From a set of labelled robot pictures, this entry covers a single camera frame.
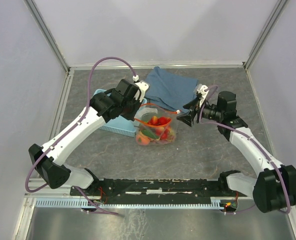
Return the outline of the green toy leaves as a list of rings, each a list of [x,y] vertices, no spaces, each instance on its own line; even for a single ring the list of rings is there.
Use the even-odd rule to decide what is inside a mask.
[[[159,140],[160,139],[160,136],[157,135],[154,131],[150,130],[150,129],[142,129],[141,130],[141,133],[150,138],[150,139],[153,139],[153,140]]]

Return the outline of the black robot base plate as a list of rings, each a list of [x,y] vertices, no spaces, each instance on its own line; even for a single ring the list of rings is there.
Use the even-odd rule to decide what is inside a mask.
[[[211,198],[245,197],[215,179],[111,179],[98,180],[83,190],[90,197],[103,197],[106,204],[179,205],[209,204]]]

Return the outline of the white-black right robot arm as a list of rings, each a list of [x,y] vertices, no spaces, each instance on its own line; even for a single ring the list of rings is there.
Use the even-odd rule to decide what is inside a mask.
[[[248,177],[238,170],[223,172],[217,183],[224,196],[236,191],[253,199],[262,212],[279,211],[289,214],[296,205],[296,168],[284,165],[255,138],[246,122],[237,114],[236,94],[221,91],[216,104],[209,104],[209,88],[196,90],[195,98],[183,107],[188,112],[177,120],[193,126],[206,119],[217,126],[225,139],[235,146],[254,170],[256,177]]]

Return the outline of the light blue plastic basket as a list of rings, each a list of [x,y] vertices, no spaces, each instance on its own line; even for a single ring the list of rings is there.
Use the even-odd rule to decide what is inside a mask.
[[[108,131],[115,134],[120,134],[134,138],[136,135],[136,122],[126,120],[122,116],[110,120],[99,128],[100,130]]]

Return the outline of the clear zip bag orange zipper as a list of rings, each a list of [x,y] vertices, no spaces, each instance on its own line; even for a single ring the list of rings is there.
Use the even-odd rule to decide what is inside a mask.
[[[181,113],[180,110],[169,111],[166,110],[156,104],[153,103],[145,103],[142,104],[134,117],[134,121],[136,123],[136,134],[142,134],[141,130],[149,129],[154,131],[157,135],[161,137],[164,131],[168,131],[168,139],[160,140],[159,139],[151,139],[148,145],[159,144],[166,145],[174,142],[177,138],[177,129],[178,129],[178,121],[177,116]],[[148,122],[150,121],[152,116],[160,117],[168,117],[171,118],[171,121],[165,125],[151,125]]]

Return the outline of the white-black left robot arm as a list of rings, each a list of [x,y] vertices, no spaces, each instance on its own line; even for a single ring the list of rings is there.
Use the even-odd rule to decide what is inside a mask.
[[[133,121],[142,105],[149,84],[122,79],[117,87],[94,94],[88,105],[57,136],[39,146],[33,144],[28,153],[33,169],[51,189],[66,184],[81,188],[87,195],[99,189],[97,177],[87,169],[67,165],[69,155],[90,134],[119,116]]]

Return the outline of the orange-red toy peach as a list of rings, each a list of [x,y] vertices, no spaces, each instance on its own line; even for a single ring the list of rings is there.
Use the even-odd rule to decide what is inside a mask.
[[[141,133],[138,133],[136,135],[135,140],[136,140],[137,144],[139,144],[141,146],[147,146],[151,142],[149,137],[147,137],[146,135],[142,135]]]

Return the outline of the red toy strawberry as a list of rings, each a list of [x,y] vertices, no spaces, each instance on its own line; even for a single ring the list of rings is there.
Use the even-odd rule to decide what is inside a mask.
[[[170,117],[164,117],[164,116],[162,116],[162,117],[160,117],[160,118],[158,119],[158,123],[159,123],[161,126],[163,126],[163,125],[168,124],[171,120],[172,120],[172,119],[171,119]]]
[[[159,125],[159,118],[157,116],[152,116],[148,122],[150,125],[158,126]]]
[[[160,136],[160,140],[167,140],[169,138],[169,132],[164,131],[162,135]]]

